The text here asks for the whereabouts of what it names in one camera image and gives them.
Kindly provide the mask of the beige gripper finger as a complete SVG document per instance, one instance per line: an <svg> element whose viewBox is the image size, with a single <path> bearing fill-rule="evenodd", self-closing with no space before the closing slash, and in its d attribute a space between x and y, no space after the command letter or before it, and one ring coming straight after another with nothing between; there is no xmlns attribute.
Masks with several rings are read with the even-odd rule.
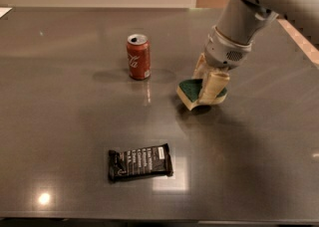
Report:
<svg viewBox="0 0 319 227"><path fill-rule="evenodd" d="M207 79L212 72L211 66L206 62L205 54L201 53L198 57L192 77L194 79Z"/></svg>
<svg viewBox="0 0 319 227"><path fill-rule="evenodd" d="M229 83L229 73L223 71L206 71L202 74L201 90L198 95L198 103L202 106L221 104L226 93L223 90Z"/></svg>

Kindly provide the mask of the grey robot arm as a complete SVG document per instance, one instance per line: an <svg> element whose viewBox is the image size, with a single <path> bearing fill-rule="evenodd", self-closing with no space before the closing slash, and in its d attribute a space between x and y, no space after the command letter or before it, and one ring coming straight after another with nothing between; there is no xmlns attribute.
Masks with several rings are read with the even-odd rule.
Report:
<svg viewBox="0 0 319 227"><path fill-rule="evenodd" d="M283 16L313 46L319 45L319 0L229 0L211 28L193 76L201 79L196 102L214 105L229 81L228 71L245 60L254 36Z"/></svg>

